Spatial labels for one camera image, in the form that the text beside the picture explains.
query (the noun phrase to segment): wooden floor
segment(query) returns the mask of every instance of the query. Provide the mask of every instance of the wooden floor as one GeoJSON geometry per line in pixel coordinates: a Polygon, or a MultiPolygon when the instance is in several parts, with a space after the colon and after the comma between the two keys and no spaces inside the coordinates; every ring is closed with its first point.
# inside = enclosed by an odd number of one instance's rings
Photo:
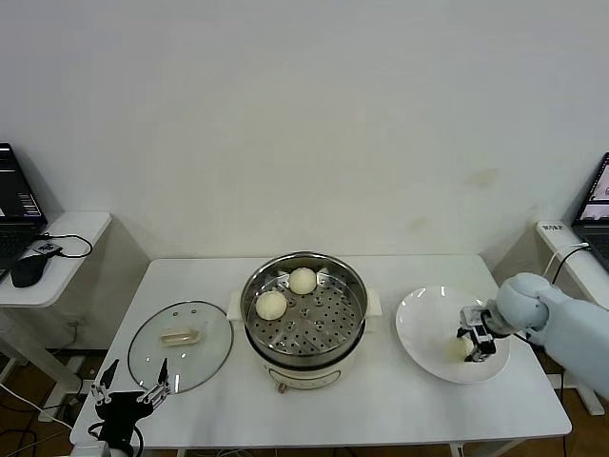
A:
{"type": "MultiPolygon", "coordinates": [[[[66,362],[66,357],[59,357],[66,362]]],[[[102,357],[89,357],[80,370],[81,376],[93,378],[101,365],[102,357]]],[[[541,357],[541,363],[546,372],[560,372],[560,367],[552,361],[541,357]]],[[[51,379],[38,368],[28,365],[15,368],[6,382],[7,386],[18,394],[42,405],[52,388],[51,379]]],[[[609,415],[593,417],[588,415],[574,390],[564,392],[565,408],[573,423],[573,432],[567,437],[567,453],[570,457],[609,457],[609,415]]],[[[18,409],[29,409],[29,406],[7,394],[0,392],[0,405],[18,409]]],[[[67,421],[73,420],[78,413],[78,406],[66,408],[63,414],[67,421]]],[[[22,451],[19,455],[30,457],[51,457],[69,455],[68,431],[59,424],[41,423],[37,421],[38,414],[29,412],[13,412],[0,407],[0,457],[14,452],[19,448],[22,433],[9,432],[10,428],[29,428],[36,433],[38,440],[58,432],[64,433],[37,446],[36,454],[32,448],[22,451]]],[[[28,434],[22,440],[22,446],[33,442],[28,434]]],[[[477,445],[467,445],[465,455],[471,455],[477,445]]],[[[315,448],[315,449],[278,449],[278,457],[450,457],[448,446],[419,446],[419,447],[353,447],[351,449],[315,448]]],[[[255,457],[274,457],[275,449],[251,450],[255,457]]],[[[175,451],[150,451],[145,455],[156,457],[173,457],[175,451]]],[[[188,455],[215,455],[213,449],[191,451],[188,455]]],[[[527,441],[503,454],[505,457],[560,457],[562,456],[562,439],[550,438],[527,441]]]]}

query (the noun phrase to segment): robotic arm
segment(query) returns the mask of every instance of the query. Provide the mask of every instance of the robotic arm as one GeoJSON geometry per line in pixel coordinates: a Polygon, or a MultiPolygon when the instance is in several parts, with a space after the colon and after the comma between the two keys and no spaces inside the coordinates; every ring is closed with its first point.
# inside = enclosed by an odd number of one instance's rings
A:
{"type": "Polygon", "coordinates": [[[466,362],[483,362],[495,353],[494,340],[521,330],[529,341],[600,395],[609,398],[609,311],[575,300],[541,276],[520,273],[503,283],[486,307],[461,311],[457,336],[474,349],[466,362]]]}
{"type": "Polygon", "coordinates": [[[104,371],[99,386],[91,386],[95,411],[102,422],[91,426],[88,433],[98,441],[77,443],[70,457],[133,457],[130,441],[136,429],[135,424],[152,414],[169,395],[167,359],[163,362],[157,384],[147,391],[109,393],[117,366],[118,359],[104,371]],[[94,432],[98,427],[101,428],[99,434],[94,432]]]}

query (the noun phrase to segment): metal steamer tray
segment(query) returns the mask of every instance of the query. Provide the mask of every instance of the metal steamer tray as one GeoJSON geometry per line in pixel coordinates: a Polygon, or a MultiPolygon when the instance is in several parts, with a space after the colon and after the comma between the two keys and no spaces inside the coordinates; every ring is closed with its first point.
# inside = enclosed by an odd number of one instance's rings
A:
{"type": "Polygon", "coordinates": [[[242,293],[241,312],[252,344],[265,358],[288,368],[313,369],[337,362],[358,343],[367,294],[359,275],[342,261],[312,252],[274,259],[252,275],[242,293]],[[289,273],[311,268],[317,287],[307,295],[289,288],[289,273]],[[256,300],[277,290],[287,300],[285,314],[261,319],[256,300]]]}

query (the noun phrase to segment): glass lid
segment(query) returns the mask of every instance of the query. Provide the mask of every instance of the glass lid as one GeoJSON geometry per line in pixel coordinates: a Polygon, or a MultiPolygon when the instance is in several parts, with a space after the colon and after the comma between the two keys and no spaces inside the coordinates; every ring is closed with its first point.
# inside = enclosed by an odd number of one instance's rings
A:
{"type": "Polygon", "coordinates": [[[186,392],[211,378],[232,346],[225,313],[207,302],[181,302],[148,319],[129,347],[128,366],[141,387],[153,387],[167,358],[171,393],[186,392]]]}

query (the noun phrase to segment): computer mouse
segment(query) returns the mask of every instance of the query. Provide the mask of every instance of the computer mouse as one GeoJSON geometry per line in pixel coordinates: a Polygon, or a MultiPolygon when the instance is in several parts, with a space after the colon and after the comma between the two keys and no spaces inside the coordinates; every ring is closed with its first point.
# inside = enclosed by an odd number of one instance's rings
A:
{"type": "Polygon", "coordinates": [[[46,255],[31,255],[19,260],[10,269],[10,279],[16,288],[33,286],[42,277],[45,265],[49,261],[46,255]]]}

